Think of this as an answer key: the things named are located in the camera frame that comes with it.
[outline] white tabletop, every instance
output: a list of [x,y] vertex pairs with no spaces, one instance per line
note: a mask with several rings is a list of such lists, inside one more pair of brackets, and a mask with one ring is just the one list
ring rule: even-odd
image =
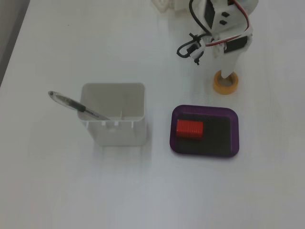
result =
[[[149,0],[31,0],[0,88],[1,229],[287,229],[305,222],[302,0],[261,0],[237,91],[213,91],[219,62],[176,55],[195,22]],[[141,82],[149,143],[98,147],[75,112],[85,83]],[[232,159],[169,147],[181,104],[229,107]]]

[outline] white 3d printed part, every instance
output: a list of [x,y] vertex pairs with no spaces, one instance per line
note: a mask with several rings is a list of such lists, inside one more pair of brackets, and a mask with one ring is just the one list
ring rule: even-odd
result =
[[94,120],[78,112],[79,120],[101,146],[142,146],[146,143],[145,87],[141,83],[88,83],[81,103],[110,120]]

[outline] red block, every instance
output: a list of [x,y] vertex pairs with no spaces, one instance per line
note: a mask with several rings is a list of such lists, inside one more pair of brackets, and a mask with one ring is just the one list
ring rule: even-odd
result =
[[178,120],[177,137],[186,137],[193,139],[200,139],[203,136],[203,122],[189,121],[189,120]]

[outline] transparent pen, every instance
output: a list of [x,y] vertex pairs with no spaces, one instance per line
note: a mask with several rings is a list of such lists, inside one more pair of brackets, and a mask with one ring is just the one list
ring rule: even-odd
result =
[[109,120],[109,118],[89,109],[88,107],[82,105],[81,103],[74,101],[73,99],[70,99],[58,92],[49,91],[48,94],[52,100],[67,108],[86,113],[87,115],[95,118],[96,120]]

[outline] red wire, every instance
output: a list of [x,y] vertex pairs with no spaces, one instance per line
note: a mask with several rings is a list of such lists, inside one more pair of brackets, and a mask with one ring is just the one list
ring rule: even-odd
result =
[[[242,6],[236,1],[236,0],[232,0],[234,2],[234,4],[236,5],[236,7],[240,10],[240,12],[244,15],[244,17],[246,18],[247,20],[247,28],[245,29],[245,31],[247,31],[247,29],[250,27],[250,22],[249,22],[249,18],[248,18],[248,15],[246,13],[246,11],[244,11],[244,9],[242,8]],[[217,41],[217,42],[213,42],[213,43],[209,43],[209,44],[206,44],[205,46],[206,47],[209,47],[209,46],[214,46],[214,45],[218,45],[218,44],[221,44],[221,43],[225,43],[225,42],[228,42],[228,41],[231,41],[235,38],[238,38],[240,37],[241,35],[238,35],[238,36],[235,36],[235,37],[231,37],[231,38],[228,38],[228,39],[224,39],[224,40],[221,40],[221,41]]]

